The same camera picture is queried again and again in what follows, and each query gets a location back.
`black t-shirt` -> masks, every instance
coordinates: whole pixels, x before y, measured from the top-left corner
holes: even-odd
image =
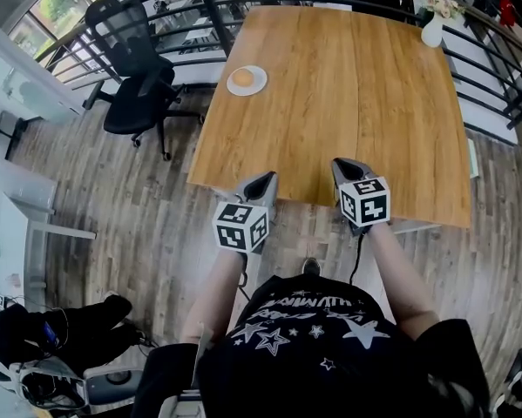
[[[153,350],[133,416],[156,417],[191,387],[197,346]],[[197,377],[213,416],[484,416],[489,392],[465,320],[416,341],[363,290],[317,276],[257,290]]]

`lower floor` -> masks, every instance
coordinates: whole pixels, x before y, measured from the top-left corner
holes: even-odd
[[[181,108],[206,113],[211,97],[186,95]],[[14,163],[58,182],[54,223],[98,234],[95,241],[48,238],[47,303],[81,307],[115,290],[133,304],[130,318],[158,343],[175,342],[216,254],[211,218],[218,200],[186,183],[200,126],[188,118],[166,121],[173,159],[164,162],[155,131],[145,133],[138,150],[128,137],[104,132],[107,108],[96,103],[68,125],[31,124],[11,154]],[[471,229],[438,227],[398,238],[440,317],[470,323],[496,395],[522,347],[522,125],[517,147],[467,134],[479,170],[471,181]],[[298,274],[307,256],[321,261],[323,276],[347,281],[356,239],[336,209],[279,201],[246,290],[273,274]],[[360,267],[355,283],[370,290],[378,274]],[[236,310],[244,303],[238,293]]]

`table top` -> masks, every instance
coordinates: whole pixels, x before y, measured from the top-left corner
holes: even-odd
[[[183,8],[186,4],[189,4],[189,0],[178,0],[177,2],[171,2],[167,5],[168,10],[178,10],[179,8]]]
[[[206,17],[199,18],[193,26],[199,25],[199,24],[205,24],[208,21]],[[189,31],[185,37],[185,40],[193,40],[194,38],[203,38],[208,37],[212,33],[213,28],[203,28],[202,30],[192,30]]]
[[[305,6],[252,9],[227,60],[187,182],[230,190],[276,171],[278,196],[335,206],[330,162],[365,162],[390,186],[392,216],[471,223],[466,136],[440,48],[415,26]],[[227,90],[258,65],[267,86]]]
[[[7,195],[1,194],[0,210],[0,293],[7,297],[24,296],[24,272],[29,219]],[[18,277],[20,287],[10,282]],[[17,303],[24,305],[24,298]]]

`potted plant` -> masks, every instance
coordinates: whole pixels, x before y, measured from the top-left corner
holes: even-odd
[[[422,29],[421,39],[427,46],[436,48],[443,41],[445,20],[456,18],[464,12],[464,8],[454,0],[425,0],[424,8],[433,13],[433,18]]]

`white vase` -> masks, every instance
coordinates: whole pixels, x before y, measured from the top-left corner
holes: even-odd
[[[443,41],[444,17],[436,12],[431,21],[421,31],[421,39],[431,48],[437,48]]]

